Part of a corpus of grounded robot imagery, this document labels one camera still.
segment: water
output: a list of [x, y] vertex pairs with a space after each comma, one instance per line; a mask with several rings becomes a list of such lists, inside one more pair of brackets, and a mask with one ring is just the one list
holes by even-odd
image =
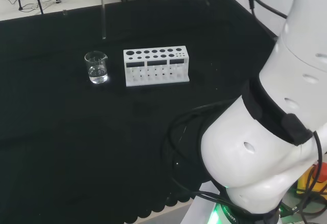
[[88, 75], [93, 83], [103, 83], [108, 79], [106, 67], [103, 65], [92, 66], [88, 70]]

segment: yellow object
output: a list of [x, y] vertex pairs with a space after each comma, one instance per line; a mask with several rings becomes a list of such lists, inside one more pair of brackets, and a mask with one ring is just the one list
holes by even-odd
[[[302, 189], [302, 190], [305, 190], [306, 189], [306, 184], [307, 184], [307, 180], [308, 180], [308, 176], [310, 174], [310, 171], [314, 168], [314, 166], [310, 167], [310, 169], [308, 169], [297, 181], [297, 188], [298, 189]], [[311, 185], [313, 181], [313, 177], [311, 177], [310, 179], [310, 184], [309, 186]], [[324, 186], [326, 185], [326, 182], [323, 182], [323, 183], [319, 183], [317, 182], [313, 188], [312, 191], [315, 191], [315, 192], [319, 192]], [[299, 191], [296, 191], [296, 193], [298, 194], [303, 194], [304, 192], [299, 192]]]

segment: black strap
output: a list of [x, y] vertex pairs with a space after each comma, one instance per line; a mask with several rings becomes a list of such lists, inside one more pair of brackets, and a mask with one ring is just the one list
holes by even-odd
[[313, 136], [295, 114], [286, 114], [272, 100], [262, 87], [259, 77], [246, 83], [242, 99], [250, 115], [282, 140], [298, 146]]

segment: table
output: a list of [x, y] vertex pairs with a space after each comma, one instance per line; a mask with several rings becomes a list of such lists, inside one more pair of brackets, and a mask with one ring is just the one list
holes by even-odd
[[[273, 42], [234, 0], [138, 0], [0, 22], [1, 223], [133, 223], [180, 195], [160, 161], [169, 122], [193, 107], [238, 97]], [[187, 47], [189, 83], [125, 87], [123, 50]], [[93, 85], [83, 61], [109, 56]], [[195, 121], [180, 149], [193, 160]], [[181, 160], [191, 189], [206, 180]]]

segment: green led light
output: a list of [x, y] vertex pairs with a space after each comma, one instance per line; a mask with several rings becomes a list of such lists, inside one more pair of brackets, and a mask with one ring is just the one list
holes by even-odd
[[211, 213], [208, 224], [218, 224], [219, 223], [218, 206], [219, 205], [216, 205], [215, 209]]

